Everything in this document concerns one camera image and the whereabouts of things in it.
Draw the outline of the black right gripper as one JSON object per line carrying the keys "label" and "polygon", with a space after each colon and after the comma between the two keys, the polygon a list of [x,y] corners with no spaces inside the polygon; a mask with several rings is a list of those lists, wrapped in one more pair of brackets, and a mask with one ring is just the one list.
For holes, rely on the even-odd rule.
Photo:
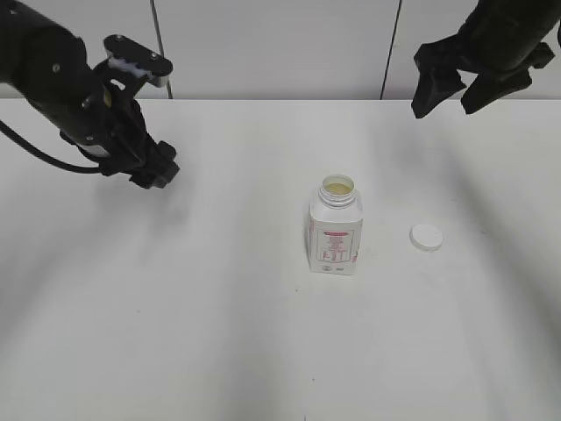
{"label": "black right gripper", "polygon": [[478,75],[460,100],[466,115],[528,88],[532,78],[527,69],[544,68],[554,58],[543,39],[559,21],[556,0],[477,2],[456,34],[423,44],[415,54],[415,117],[428,116],[465,89],[459,70]]}

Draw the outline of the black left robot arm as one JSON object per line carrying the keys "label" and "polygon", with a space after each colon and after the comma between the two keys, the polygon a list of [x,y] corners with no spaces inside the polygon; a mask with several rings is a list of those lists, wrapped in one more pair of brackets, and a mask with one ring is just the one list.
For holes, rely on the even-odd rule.
{"label": "black left robot arm", "polygon": [[125,174],[143,189],[166,187],[180,168],[177,152],[155,141],[135,96],[167,84],[173,64],[121,34],[106,37],[104,61],[91,68],[83,40],[20,1],[1,3],[1,82],[92,161],[81,167],[40,151],[7,124],[1,132],[31,155],[77,174]]}

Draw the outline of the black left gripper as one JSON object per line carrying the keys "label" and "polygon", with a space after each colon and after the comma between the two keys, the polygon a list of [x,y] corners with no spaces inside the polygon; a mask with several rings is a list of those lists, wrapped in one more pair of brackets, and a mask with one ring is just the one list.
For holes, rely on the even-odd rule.
{"label": "black left gripper", "polygon": [[80,128],[61,137],[98,165],[105,176],[124,174],[143,189],[165,188],[179,173],[177,152],[148,133],[136,94],[153,78],[103,61],[93,69],[96,86],[75,111]]}

